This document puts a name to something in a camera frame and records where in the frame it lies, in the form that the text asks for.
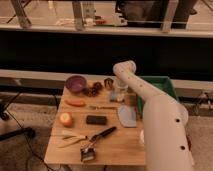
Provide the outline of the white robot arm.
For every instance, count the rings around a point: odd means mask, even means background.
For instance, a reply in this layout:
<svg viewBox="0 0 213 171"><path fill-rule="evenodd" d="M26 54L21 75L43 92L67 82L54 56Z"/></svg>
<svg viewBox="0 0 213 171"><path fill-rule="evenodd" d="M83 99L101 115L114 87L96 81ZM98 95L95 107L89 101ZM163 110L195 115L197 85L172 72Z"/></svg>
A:
<svg viewBox="0 0 213 171"><path fill-rule="evenodd" d="M168 93L135 75L134 61L113 66L116 77L145 102L144 144L147 171L194 171L185 125L187 109Z"/></svg>

